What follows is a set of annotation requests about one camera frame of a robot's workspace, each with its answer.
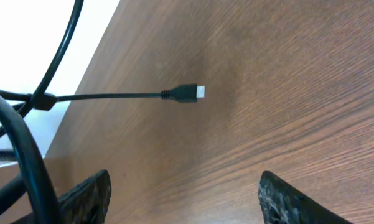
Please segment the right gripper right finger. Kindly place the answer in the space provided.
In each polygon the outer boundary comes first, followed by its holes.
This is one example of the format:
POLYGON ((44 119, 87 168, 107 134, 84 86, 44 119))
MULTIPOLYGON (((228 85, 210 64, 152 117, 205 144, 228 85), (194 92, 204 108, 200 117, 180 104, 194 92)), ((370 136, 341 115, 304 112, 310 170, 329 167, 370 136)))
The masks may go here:
POLYGON ((258 199, 265 224, 350 224, 267 170, 258 184, 258 199))

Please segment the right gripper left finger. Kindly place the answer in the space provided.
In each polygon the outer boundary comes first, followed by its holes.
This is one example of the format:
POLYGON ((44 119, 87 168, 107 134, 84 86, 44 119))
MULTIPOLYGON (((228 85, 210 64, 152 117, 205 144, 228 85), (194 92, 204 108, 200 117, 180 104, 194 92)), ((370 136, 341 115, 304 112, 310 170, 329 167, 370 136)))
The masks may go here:
POLYGON ((99 170, 57 198, 63 223, 104 223, 111 198, 111 179, 99 170))

